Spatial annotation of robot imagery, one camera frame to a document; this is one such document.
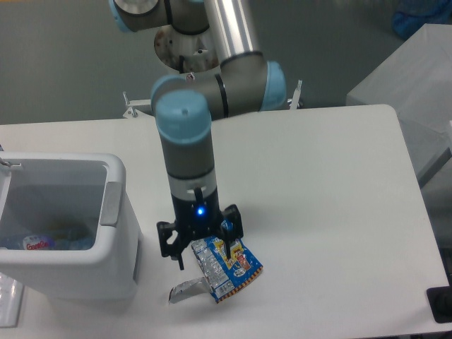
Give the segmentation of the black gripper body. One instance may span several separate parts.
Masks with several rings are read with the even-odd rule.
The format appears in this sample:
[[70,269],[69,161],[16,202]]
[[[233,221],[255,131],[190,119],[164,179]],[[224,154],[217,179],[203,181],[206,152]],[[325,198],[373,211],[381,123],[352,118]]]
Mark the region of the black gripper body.
[[172,196],[175,230],[182,244],[217,234],[223,220],[218,193],[213,192],[202,203]]

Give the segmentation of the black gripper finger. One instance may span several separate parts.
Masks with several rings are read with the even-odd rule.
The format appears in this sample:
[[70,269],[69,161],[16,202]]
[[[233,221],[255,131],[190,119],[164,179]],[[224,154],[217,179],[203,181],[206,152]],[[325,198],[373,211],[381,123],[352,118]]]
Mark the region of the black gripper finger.
[[175,222],[159,221],[156,224],[158,239],[160,244],[160,253],[163,258],[171,258],[179,265],[180,270],[184,270],[182,258],[182,244]]
[[231,258],[231,244],[244,236],[242,217],[235,204],[222,211],[219,238],[224,241],[227,259]]

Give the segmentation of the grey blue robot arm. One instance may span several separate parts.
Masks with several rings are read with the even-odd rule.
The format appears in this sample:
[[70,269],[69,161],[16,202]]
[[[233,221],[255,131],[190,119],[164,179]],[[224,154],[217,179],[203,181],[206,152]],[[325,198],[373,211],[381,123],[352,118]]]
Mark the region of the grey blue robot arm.
[[172,26],[187,37],[209,32],[220,70],[189,81],[164,76],[150,94],[150,113],[160,135],[174,222],[159,222],[161,254],[174,261],[195,240],[215,236],[226,247],[243,235],[236,206],[220,209],[211,124],[287,102],[285,75],[258,45],[247,1],[111,1],[121,30]]

